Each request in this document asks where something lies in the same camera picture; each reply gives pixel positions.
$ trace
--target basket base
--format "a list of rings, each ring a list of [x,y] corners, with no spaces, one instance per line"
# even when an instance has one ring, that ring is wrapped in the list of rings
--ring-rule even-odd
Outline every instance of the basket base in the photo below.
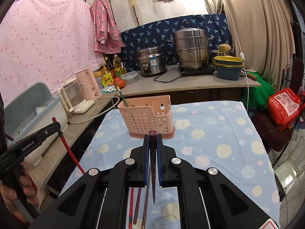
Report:
[[[172,132],[170,132],[170,133],[163,133],[162,134],[162,139],[171,139],[171,138],[173,138],[174,135],[175,135],[175,131],[176,131],[176,128],[173,127],[173,131]],[[134,133],[134,132],[129,132],[129,134],[130,134],[131,137],[138,138],[138,139],[143,139],[144,135],[145,135],[145,134]]]

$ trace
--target tablecloth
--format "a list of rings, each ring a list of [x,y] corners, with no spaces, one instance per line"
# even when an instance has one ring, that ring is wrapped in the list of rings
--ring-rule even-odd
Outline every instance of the tablecloth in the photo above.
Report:
[[[178,157],[194,167],[216,167],[242,192],[279,224],[279,194],[274,171],[262,141],[241,102],[212,101],[172,105],[176,127],[172,139],[164,145],[173,147]],[[104,118],[89,147],[81,158],[85,171],[90,168],[105,170],[129,157],[142,139],[129,136],[118,109]],[[70,187],[81,172],[75,169],[62,192]],[[156,204],[149,191],[146,228],[180,228],[176,188],[156,185]],[[141,228],[145,189],[142,190],[138,223]],[[135,189],[134,206],[137,198]]]

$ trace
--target chair seat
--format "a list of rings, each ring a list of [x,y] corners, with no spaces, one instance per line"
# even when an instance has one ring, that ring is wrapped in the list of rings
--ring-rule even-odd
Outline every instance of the chair seat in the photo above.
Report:
[[[285,128],[279,132],[267,113],[258,112],[252,116],[251,121],[260,135],[267,153],[271,149],[282,151],[293,133],[293,128]]]

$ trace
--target silver screw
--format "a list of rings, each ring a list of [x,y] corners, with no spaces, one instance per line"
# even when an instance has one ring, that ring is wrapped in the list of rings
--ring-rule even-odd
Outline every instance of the silver screw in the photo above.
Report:
[[[134,163],[135,163],[135,160],[134,160],[133,158],[127,158],[127,159],[125,160],[125,163],[131,165],[131,164],[134,164]]]
[[[216,168],[209,168],[208,172],[211,174],[211,175],[216,175],[218,173],[218,170]]]
[[[174,158],[172,159],[172,163],[173,163],[173,164],[179,164],[179,163],[181,163],[181,159],[178,158],[178,157],[174,157]]]
[[[98,170],[97,169],[91,169],[91,170],[89,170],[89,175],[91,175],[91,176],[95,176],[95,175],[97,175],[98,174]]]

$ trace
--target navy blue fabric with palm trees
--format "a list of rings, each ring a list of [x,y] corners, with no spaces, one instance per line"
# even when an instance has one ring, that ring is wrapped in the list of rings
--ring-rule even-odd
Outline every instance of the navy blue fabric with palm trees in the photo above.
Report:
[[[163,21],[148,23],[125,32],[121,37],[125,47],[119,56],[125,63],[127,71],[139,70],[137,51],[144,47],[161,46],[166,62],[177,62],[175,45],[168,42],[173,39],[173,33],[184,28],[201,28],[209,40],[209,50],[218,49],[218,45],[227,43],[232,47],[232,37],[224,14],[217,15],[187,15]]]

